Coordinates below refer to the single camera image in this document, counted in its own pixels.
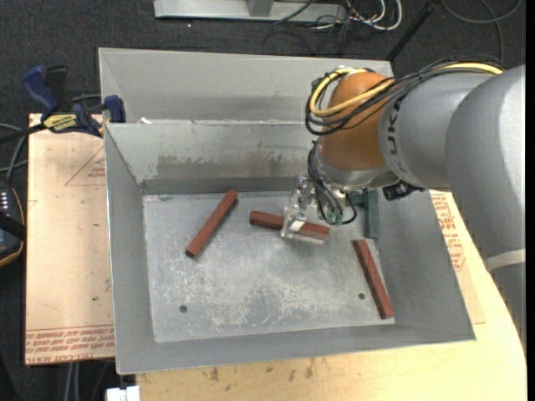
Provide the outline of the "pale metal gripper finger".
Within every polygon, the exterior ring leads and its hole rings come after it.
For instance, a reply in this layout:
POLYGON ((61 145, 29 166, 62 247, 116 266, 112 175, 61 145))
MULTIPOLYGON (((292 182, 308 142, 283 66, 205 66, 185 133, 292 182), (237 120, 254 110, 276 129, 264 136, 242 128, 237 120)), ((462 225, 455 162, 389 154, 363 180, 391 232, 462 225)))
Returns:
POLYGON ((313 183, 309 178, 300 178, 298 182, 298 217, 297 230, 307 222, 308 205, 313 195, 313 183))
POLYGON ((301 198, 302 178, 299 178, 283 211, 283 227, 280 231, 282 238, 291 238, 293 233, 302 225, 302 222, 299 220, 301 198))

